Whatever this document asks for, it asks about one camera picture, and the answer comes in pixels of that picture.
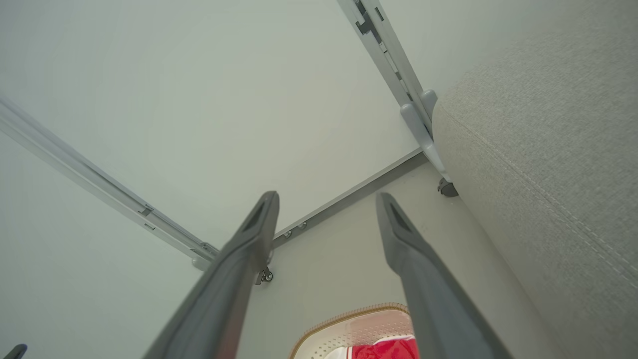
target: metal bracket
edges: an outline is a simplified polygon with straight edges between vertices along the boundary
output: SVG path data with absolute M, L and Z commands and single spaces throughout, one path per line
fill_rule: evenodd
M 181 252 L 190 257 L 197 253 L 209 261 L 219 253 L 212 246 L 212 251 L 193 250 L 199 248 L 202 242 L 194 234 L 148 205 L 148 202 L 102 171 L 2 94 L 0 131 L 126 218 L 150 230 Z
M 215 247 L 213 247 L 210 243 L 208 242 L 201 242 L 200 244 L 202 246 L 202 248 L 211 254 L 216 254 L 217 249 Z
M 423 91 L 381 3 L 379 0 L 337 2 L 399 103 L 401 116 L 412 135 L 443 178 L 451 183 L 434 146 L 432 114 L 436 94 L 433 90 Z
M 266 266 L 266 269 L 262 270 L 257 275 L 257 280 L 255 281 L 255 285 L 261 286 L 262 282 L 270 282 L 272 280 L 272 277 L 273 276 L 272 276 L 271 270 L 268 268 L 268 266 Z

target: gray fabric sofa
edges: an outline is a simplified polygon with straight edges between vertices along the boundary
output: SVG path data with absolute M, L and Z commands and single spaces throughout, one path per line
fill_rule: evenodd
M 461 198 L 569 358 L 638 358 L 638 1 L 590 1 L 436 104 Z

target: white plastic basket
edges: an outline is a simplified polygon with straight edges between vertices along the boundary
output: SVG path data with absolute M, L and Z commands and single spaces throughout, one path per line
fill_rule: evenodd
M 384 303 L 347 312 L 310 328 L 288 359 L 322 359 L 339 347 L 372 345 L 379 339 L 414 335 L 405 305 Z

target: small wheel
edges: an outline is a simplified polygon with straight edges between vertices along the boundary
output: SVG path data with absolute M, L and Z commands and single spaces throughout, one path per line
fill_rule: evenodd
M 439 181 L 439 186 L 436 187 L 436 190 L 441 192 L 445 197 L 456 197 L 459 195 L 459 192 L 456 192 L 456 188 L 454 188 L 454 184 L 449 183 L 445 178 Z
M 262 281 L 270 282 L 271 280 L 272 280 L 272 272 L 268 273 L 268 275 L 266 274 L 262 275 Z

